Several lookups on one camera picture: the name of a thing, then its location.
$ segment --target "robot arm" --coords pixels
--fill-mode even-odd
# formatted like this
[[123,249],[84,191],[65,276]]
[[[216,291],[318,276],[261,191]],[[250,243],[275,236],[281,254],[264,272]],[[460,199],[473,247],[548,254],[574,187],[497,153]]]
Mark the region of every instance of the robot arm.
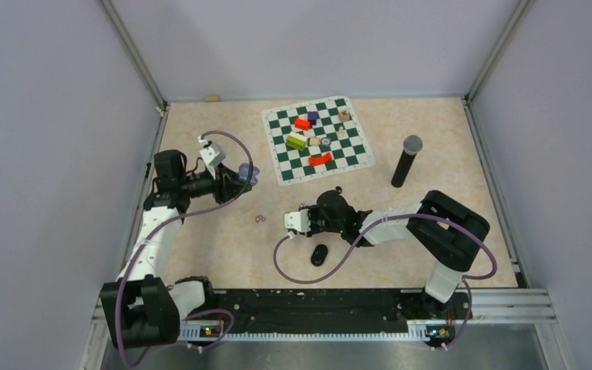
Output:
[[180,320],[201,306],[212,290],[206,277],[183,279],[172,289],[160,278],[167,267],[180,223],[169,223],[146,239],[165,221],[175,220],[187,212],[193,198],[212,194],[216,202],[222,204],[251,190],[246,179],[222,164],[226,155],[218,144],[202,137],[199,143],[206,167],[201,173],[188,173],[187,156],[178,150],[166,150],[153,157],[156,178],[153,191],[144,201],[142,227],[131,256],[142,244],[146,246],[135,261],[126,263],[117,281],[103,285],[99,295],[115,347],[116,294],[131,263],[134,266],[124,288],[121,307],[122,338],[126,348],[174,343],[180,331]]
[[402,214],[429,214],[446,218],[465,227],[484,241],[489,223],[456,200],[437,190],[428,192],[421,203],[389,211],[355,211],[341,196],[341,188],[329,190],[317,199],[314,206],[302,207],[284,215],[284,226],[295,233],[311,237],[321,232],[333,232],[353,243],[362,231],[379,220],[358,242],[358,247],[372,247],[380,243],[418,239],[437,259],[426,282],[424,292],[441,303],[446,303],[473,264],[479,246],[454,229],[446,229],[435,221],[410,218],[386,220]]

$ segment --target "red curved block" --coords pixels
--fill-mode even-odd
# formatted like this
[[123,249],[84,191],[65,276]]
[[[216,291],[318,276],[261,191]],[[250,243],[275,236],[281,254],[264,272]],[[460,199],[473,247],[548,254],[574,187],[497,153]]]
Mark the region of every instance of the red curved block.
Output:
[[306,121],[306,120],[304,120],[304,119],[297,118],[297,119],[294,121],[294,126],[295,126],[297,129],[301,129],[301,130],[309,130],[309,129],[310,129],[310,121]]
[[310,166],[312,166],[312,167],[319,166],[321,164],[326,164],[328,162],[332,162],[332,154],[330,154],[330,152],[327,152],[324,156],[317,156],[317,157],[311,156],[309,161],[310,161]]

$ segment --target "black oval object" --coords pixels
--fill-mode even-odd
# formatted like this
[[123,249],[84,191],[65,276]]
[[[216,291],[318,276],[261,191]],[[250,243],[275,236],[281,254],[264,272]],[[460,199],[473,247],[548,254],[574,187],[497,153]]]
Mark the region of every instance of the black oval object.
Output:
[[325,261],[325,258],[328,256],[328,247],[323,244],[317,245],[314,249],[314,253],[312,253],[312,257],[310,261],[314,266],[321,266]]

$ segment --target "metal frame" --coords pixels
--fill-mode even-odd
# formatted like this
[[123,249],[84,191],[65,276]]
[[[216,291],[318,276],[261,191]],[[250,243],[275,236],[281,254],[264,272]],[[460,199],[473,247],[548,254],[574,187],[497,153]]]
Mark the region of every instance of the metal frame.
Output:
[[[167,114],[169,106],[163,99],[150,71],[141,58],[139,51],[130,34],[127,32],[121,18],[115,10],[110,0],[97,0],[103,7],[107,18],[113,26],[116,34],[119,36],[126,53],[131,58],[140,78],[144,81],[147,88],[153,95],[153,98],[158,104],[160,115],[162,119],[156,133],[153,150],[149,155],[148,172],[145,177],[142,188],[140,190],[140,198],[138,202],[137,215],[133,221],[129,236],[128,249],[126,257],[130,254],[132,249],[132,241],[136,237],[140,228],[140,210],[142,210],[143,199],[146,196],[150,181],[151,173],[153,171],[153,153],[155,153],[162,140],[164,128],[167,124]],[[489,74],[493,70],[495,64],[506,49],[509,41],[512,38],[520,20],[529,11],[530,6],[534,0],[519,0],[513,14],[507,22],[503,32],[498,38],[498,41],[489,54],[484,66],[481,68],[475,82],[471,86],[470,91],[462,99],[466,118],[473,135],[473,140],[476,144],[478,157],[483,166],[487,185],[491,193],[496,214],[498,216],[503,236],[505,238],[507,249],[510,253],[511,261],[514,266],[514,271],[517,276],[520,288],[473,288],[473,314],[474,319],[470,320],[471,325],[521,325],[533,324],[535,325],[537,334],[539,336],[540,345],[543,349],[543,355],[546,359],[547,366],[550,370],[574,368],[572,359],[567,350],[567,346],[563,341],[563,336],[557,324],[552,303],[545,289],[530,289],[526,288],[527,284],[524,278],[525,266],[520,260],[520,256],[516,251],[517,237],[513,228],[510,226],[510,216],[507,212],[506,200],[502,195],[501,187],[498,183],[497,176],[494,174],[494,166],[489,155],[489,151],[482,141],[482,131],[477,122],[475,113],[473,112],[473,102],[479,95],[479,92],[488,79]],[[403,292],[410,292],[412,290],[405,289]],[[417,320],[408,321],[411,326],[409,333],[402,333],[399,335],[336,335],[336,336],[321,336],[321,335],[231,335],[224,339],[227,341],[419,341],[422,339],[422,327],[425,325],[439,325],[441,321],[432,320]],[[182,337],[183,340],[203,340],[194,336],[194,331],[190,330],[189,324],[183,324]],[[100,301],[97,303],[94,314],[92,316],[92,323],[89,330],[89,335],[86,340],[86,345],[83,350],[82,360],[80,362],[81,370],[98,370],[101,367],[106,346],[109,342],[109,331],[103,315],[103,309]]]

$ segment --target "grey floor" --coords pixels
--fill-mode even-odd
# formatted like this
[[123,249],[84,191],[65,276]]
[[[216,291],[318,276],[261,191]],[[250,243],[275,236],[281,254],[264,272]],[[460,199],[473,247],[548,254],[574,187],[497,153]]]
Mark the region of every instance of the grey floor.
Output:
[[[532,325],[471,325],[450,351],[422,351],[405,342],[229,342],[198,355],[169,348],[138,369],[352,370],[352,369],[547,369]],[[139,351],[128,351],[136,358]],[[102,370],[125,369],[110,347]]]

